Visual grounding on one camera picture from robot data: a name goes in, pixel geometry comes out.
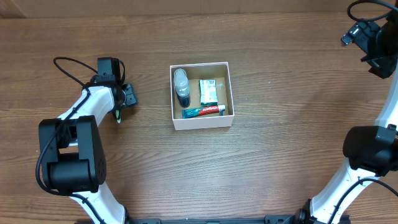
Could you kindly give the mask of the clear bottle with dark liquid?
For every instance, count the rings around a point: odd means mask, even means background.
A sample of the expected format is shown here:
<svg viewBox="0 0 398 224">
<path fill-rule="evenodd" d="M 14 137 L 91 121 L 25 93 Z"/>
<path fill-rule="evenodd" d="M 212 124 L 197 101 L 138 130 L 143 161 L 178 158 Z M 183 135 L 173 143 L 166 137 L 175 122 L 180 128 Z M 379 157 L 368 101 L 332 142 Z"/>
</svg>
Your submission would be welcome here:
<svg viewBox="0 0 398 224">
<path fill-rule="evenodd" d="M 180 106 L 188 108 L 190 106 L 190 86 L 187 73 L 182 68 L 178 68 L 174 72 L 174 88 Z"/>
</svg>

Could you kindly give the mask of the red green toothpaste tube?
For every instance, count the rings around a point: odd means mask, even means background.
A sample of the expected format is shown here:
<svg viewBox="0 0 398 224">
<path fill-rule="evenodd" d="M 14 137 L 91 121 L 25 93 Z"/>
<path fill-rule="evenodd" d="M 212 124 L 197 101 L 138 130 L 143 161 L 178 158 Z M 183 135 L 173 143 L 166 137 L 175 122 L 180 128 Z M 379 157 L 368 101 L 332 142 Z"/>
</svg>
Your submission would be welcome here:
<svg viewBox="0 0 398 224">
<path fill-rule="evenodd" d="M 206 106 L 202 108 L 187 109 L 182 111 L 182 118 L 188 119 L 207 114 L 220 113 L 220 111 L 225 109 L 226 109 L 225 105 Z"/>
</svg>

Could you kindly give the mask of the green soap box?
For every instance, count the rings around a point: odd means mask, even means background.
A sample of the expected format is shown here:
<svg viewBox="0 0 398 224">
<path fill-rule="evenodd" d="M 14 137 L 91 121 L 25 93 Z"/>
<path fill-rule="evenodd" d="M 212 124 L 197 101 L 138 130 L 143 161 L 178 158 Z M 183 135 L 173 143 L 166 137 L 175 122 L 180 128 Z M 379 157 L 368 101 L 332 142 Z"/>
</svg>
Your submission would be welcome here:
<svg viewBox="0 0 398 224">
<path fill-rule="evenodd" d="M 215 106 L 218 104 L 216 80 L 199 80 L 200 104 L 202 106 Z"/>
</svg>

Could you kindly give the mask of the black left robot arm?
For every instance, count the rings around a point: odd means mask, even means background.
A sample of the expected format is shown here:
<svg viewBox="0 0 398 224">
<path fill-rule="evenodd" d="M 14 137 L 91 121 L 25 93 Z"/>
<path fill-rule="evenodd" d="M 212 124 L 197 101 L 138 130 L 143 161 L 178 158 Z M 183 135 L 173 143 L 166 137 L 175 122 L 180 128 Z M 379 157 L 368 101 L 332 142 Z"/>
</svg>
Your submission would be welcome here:
<svg viewBox="0 0 398 224">
<path fill-rule="evenodd" d="M 92 223 L 132 223 L 106 183 L 107 164 L 98 126 L 107 114 L 120 123 L 122 110 L 137 104 L 125 82 L 122 60 L 103 57 L 81 96 L 58 118 L 39 124 L 40 155 L 35 167 L 39 187 L 77 202 Z"/>
</svg>

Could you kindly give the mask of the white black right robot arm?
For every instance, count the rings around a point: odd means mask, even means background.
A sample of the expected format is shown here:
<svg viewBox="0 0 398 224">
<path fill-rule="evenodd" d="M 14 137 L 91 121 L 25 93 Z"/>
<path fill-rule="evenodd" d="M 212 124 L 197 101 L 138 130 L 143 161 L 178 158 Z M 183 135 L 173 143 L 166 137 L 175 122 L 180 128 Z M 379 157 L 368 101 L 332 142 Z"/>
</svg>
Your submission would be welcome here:
<svg viewBox="0 0 398 224">
<path fill-rule="evenodd" d="M 397 11 L 385 15 L 387 22 L 358 19 L 341 38 L 343 45 L 356 44 L 370 73 L 392 77 L 387 100 L 372 126 L 355 126 L 343 143 L 345 157 L 326 187 L 311 198 L 287 223 L 339 223 L 355 198 L 380 177 L 397 170 Z"/>
</svg>

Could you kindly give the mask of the white cardboard box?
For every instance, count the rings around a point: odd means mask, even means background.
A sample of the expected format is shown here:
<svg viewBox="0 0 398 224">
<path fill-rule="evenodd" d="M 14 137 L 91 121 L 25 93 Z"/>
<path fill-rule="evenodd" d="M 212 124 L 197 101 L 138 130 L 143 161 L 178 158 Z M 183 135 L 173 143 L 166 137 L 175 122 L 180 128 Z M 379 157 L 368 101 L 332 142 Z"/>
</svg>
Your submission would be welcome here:
<svg viewBox="0 0 398 224">
<path fill-rule="evenodd" d="M 199 81 L 213 79 L 216 83 L 218 103 L 226 106 L 222 115 L 212 113 L 194 118 L 182 117 L 183 108 L 178 103 L 174 84 L 174 73 L 179 68 L 187 73 L 190 85 L 190 107 L 194 109 L 201 106 Z M 228 62 L 171 65 L 170 102 L 172 122 L 176 130 L 230 127 L 234 119 L 234 102 Z"/>
</svg>

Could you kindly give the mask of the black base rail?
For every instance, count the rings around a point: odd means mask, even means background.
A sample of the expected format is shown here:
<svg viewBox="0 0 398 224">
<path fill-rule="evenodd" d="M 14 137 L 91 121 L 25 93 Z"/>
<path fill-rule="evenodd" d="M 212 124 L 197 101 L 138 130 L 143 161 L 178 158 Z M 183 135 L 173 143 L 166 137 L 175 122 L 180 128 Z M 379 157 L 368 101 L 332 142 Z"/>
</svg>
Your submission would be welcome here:
<svg viewBox="0 0 398 224">
<path fill-rule="evenodd" d="M 293 215 L 266 215 L 261 218 L 221 218 L 221 219 L 188 219 L 161 220 L 159 218 L 130 219 L 129 224 L 287 224 L 293 223 Z"/>
</svg>

